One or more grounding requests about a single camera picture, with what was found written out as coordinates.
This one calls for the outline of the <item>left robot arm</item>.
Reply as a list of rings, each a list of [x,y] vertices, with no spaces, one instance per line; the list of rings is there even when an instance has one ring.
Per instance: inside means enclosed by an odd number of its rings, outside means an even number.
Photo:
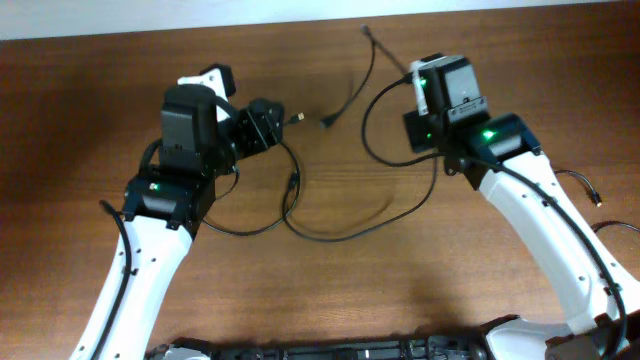
[[[236,109],[200,84],[169,88],[160,118],[161,137],[145,149],[122,208],[101,204],[119,238],[74,359],[144,357],[171,280],[216,200],[217,178],[283,139],[282,104],[258,98]]]

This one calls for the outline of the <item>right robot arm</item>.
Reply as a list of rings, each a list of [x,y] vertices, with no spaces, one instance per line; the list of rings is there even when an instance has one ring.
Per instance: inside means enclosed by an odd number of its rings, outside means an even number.
[[[639,282],[573,205],[540,142],[517,115],[493,117],[474,69],[441,53],[409,67],[416,109],[405,123],[414,152],[442,155],[509,222],[550,282],[564,320],[519,316],[488,324],[492,359],[636,359]]]

